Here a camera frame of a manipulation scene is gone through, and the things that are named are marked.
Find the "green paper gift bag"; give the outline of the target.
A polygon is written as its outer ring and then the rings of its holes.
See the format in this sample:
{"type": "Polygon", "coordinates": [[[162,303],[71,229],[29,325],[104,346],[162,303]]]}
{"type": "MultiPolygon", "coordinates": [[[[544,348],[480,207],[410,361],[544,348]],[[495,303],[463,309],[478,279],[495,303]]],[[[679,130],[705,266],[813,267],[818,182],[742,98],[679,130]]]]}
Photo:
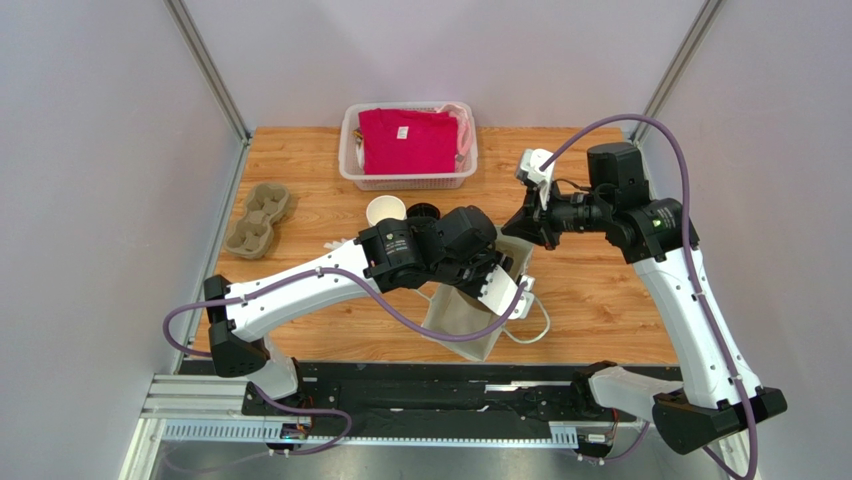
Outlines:
{"type": "MultiPolygon", "coordinates": [[[[507,237],[499,233],[496,249],[499,253],[508,256],[510,259],[508,274],[515,281],[519,281],[522,275],[528,271],[534,245],[528,241],[507,237]]],[[[505,308],[502,307],[497,313],[494,313],[477,299],[458,291],[452,286],[439,284],[435,293],[430,297],[429,308],[422,326],[425,329],[442,334],[463,335],[489,327],[497,321],[504,311],[505,308]]],[[[466,360],[482,362],[486,360],[502,332],[503,329],[500,327],[476,340],[467,342],[438,340],[438,343],[466,360]]]]}

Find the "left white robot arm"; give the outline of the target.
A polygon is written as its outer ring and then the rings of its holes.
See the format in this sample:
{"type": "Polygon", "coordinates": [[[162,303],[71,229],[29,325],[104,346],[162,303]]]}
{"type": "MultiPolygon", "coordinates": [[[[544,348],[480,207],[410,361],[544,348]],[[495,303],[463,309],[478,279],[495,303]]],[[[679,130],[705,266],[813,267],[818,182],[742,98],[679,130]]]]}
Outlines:
{"type": "Polygon", "coordinates": [[[366,296],[398,321],[434,339],[466,342],[499,329],[526,311],[530,283],[518,282],[496,249],[497,229],[474,206],[438,219],[384,219],[337,249],[260,280],[232,283],[221,275],[205,280],[208,336],[215,373],[245,377],[272,399],[295,394],[295,361],[267,344],[268,334],[304,315],[366,296]],[[391,308],[383,294],[417,290],[433,282],[454,287],[498,318],[474,333],[445,334],[412,322],[391,308]]]}

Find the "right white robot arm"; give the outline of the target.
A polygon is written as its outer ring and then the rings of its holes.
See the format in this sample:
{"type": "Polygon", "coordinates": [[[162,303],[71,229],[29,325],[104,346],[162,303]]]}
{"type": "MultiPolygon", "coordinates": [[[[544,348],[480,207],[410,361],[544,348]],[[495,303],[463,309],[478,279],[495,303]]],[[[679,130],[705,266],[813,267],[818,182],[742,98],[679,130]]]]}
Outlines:
{"type": "Polygon", "coordinates": [[[602,233],[650,293],[681,370],[673,382],[592,364],[572,380],[577,411],[616,409],[651,422],[681,455],[785,412],[783,393],[762,384],[734,342],[680,202],[652,198],[641,152],[625,142],[592,147],[590,183],[573,193],[559,189],[551,157],[543,149],[522,153],[516,177],[526,194],[503,233],[550,250],[565,232],[602,233]]]}

